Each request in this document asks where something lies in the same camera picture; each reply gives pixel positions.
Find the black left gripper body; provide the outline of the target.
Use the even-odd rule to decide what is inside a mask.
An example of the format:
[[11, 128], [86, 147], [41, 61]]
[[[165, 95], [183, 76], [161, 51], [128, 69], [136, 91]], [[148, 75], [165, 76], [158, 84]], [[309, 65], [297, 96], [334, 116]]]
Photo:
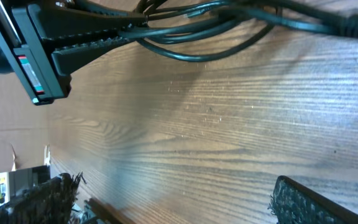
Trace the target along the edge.
[[32, 1], [0, 1], [0, 75], [14, 72], [32, 103], [66, 98], [70, 77], [60, 76], [42, 43], [29, 7]]

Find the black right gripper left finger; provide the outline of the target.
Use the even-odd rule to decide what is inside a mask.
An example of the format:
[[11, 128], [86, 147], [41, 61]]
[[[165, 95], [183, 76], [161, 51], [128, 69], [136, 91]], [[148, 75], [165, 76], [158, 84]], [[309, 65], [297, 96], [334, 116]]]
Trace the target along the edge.
[[69, 223], [83, 174], [61, 173], [0, 206], [0, 224]]

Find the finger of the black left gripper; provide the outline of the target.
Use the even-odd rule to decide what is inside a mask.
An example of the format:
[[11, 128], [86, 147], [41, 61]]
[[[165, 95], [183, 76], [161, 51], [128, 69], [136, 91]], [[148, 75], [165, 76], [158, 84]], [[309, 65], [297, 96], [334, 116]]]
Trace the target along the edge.
[[145, 16], [140, 14], [108, 16], [75, 9], [51, 7], [39, 11], [39, 35], [41, 38], [57, 38], [118, 29], [145, 21]]
[[110, 50], [131, 42], [121, 37], [99, 39], [57, 48], [51, 58], [59, 75], [70, 75]]

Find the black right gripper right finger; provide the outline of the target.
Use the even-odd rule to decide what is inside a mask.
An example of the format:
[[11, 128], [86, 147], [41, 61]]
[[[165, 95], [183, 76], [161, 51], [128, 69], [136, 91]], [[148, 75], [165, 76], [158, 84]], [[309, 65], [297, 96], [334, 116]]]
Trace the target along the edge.
[[285, 176], [278, 176], [268, 209], [280, 224], [358, 224], [358, 214]]

